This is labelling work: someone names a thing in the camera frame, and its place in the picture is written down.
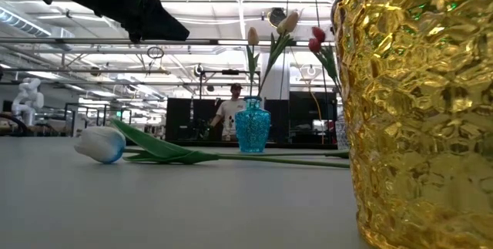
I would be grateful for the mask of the black round ceiling fixture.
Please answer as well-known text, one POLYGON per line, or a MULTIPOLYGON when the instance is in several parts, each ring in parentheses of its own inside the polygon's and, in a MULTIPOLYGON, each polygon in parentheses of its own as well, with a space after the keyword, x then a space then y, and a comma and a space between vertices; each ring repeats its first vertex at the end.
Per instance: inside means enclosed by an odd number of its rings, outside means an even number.
POLYGON ((274 28, 276 28, 286 17, 287 15, 283 8, 272 8, 267 14, 267 20, 274 28))

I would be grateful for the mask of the yellow glass vase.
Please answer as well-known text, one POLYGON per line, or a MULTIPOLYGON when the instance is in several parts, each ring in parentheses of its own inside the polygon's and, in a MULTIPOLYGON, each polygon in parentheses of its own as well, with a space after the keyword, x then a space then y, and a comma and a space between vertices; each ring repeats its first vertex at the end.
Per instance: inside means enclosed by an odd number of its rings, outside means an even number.
POLYGON ((357 228, 493 249, 493 0, 335 0, 357 228))

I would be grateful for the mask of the blue glass vase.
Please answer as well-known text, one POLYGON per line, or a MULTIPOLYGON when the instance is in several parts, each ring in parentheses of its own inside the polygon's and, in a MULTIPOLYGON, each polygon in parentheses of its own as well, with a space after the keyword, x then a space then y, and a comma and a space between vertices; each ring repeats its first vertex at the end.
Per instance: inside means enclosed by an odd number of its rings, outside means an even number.
POLYGON ((262 153, 267 144, 271 114, 260 107, 259 96, 243 99, 245 108, 235 114, 236 138, 242 153, 262 153))

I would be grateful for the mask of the white robot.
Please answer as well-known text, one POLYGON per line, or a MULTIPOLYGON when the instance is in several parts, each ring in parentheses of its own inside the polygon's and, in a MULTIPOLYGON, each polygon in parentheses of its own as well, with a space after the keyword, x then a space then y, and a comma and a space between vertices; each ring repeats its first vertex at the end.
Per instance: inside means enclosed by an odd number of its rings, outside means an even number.
POLYGON ((12 115, 26 126, 35 124, 35 114, 44 106, 44 95, 39 92, 41 80, 24 78, 18 85, 18 95, 12 102, 12 115))

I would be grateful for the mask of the white blue-tipped artificial tulip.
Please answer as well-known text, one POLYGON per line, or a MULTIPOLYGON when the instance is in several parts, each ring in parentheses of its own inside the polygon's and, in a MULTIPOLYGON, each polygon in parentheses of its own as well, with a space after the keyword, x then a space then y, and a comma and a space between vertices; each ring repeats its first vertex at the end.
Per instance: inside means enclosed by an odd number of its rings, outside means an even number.
POLYGON ((74 146, 77 153, 99 163, 111 164, 124 159, 131 163, 184 164, 193 165, 216 160, 257 161, 316 167, 349 168, 347 163, 327 161, 287 160, 285 153, 267 154, 221 154, 189 150, 173 143, 159 140, 120 120, 114 119, 111 126, 90 126, 84 129, 79 142, 74 146))

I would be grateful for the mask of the clear glass vase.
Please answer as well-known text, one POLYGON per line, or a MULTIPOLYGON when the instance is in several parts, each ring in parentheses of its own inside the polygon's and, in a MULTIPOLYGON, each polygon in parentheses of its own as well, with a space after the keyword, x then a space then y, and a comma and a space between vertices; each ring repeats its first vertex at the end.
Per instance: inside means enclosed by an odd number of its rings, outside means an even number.
POLYGON ((334 123, 337 138, 337 148, 339 150, 346 150, 349 148, 349 143, 347 139, 346 123, 344 120, 344 114, 341 113, 337 116, 337 120, 334 123))

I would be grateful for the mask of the person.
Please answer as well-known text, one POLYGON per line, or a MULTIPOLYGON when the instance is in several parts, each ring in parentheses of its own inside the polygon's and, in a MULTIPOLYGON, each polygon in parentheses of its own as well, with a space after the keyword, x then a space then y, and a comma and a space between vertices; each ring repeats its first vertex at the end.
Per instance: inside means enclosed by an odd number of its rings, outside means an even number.
POLYGON ((237 141, 235 115, 246 106, 246 102, 240 98, 241 91, 242 86, 239 83, 234 83, 230 87, 231 98, 220 104, 210 124, 210 128, 214 128, 219 123, 223 124, 222 141, 237 141))

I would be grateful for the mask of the black partition wall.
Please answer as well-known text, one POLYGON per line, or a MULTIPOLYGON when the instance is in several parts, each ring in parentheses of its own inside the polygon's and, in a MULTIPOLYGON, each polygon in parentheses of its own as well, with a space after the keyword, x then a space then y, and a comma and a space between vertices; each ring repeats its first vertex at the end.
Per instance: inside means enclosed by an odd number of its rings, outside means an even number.
MULTIPOLYGON (((222 102, 222 99, 168 99, 165 140, 183 146, 223 146, 223 125, 209 128, 222 102)), ((261 104, 271 114, 268 147, 336 147, 337 111, 333 95, 325 100, 294 92, 288 100, 267 99, 261 104)))

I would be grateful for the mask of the black gantry frame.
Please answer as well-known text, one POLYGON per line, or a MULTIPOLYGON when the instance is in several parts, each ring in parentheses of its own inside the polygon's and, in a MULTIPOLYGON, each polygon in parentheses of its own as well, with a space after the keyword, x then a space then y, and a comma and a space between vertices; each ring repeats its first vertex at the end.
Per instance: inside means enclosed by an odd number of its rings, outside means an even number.
POLYGON ((199 99, 202 99, 204 97, 204 90, 208 86, 219 86, 219 87, 224 87, 224 86, 231 86, 233 85, 233 82, 211 82, 211 79, 214 78, 216 75, 220 76, 240 76, 244 75, 247 76, 249 79, 252 79, 252 76, 248 71, 244 70, 237 70, 237 69, 222 69, 219 71, 213 71, 213 70, 201 70, 199 71, 199 99))

